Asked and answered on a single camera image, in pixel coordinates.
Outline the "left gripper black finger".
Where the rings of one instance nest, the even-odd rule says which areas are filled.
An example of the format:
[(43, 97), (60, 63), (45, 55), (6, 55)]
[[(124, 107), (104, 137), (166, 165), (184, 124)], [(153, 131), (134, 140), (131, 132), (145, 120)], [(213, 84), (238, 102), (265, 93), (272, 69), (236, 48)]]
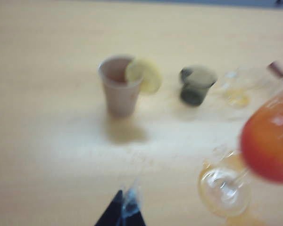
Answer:
[(125, 207), (123, 190), (118, 190), (95, 226), (145, 226), (136, 199)]

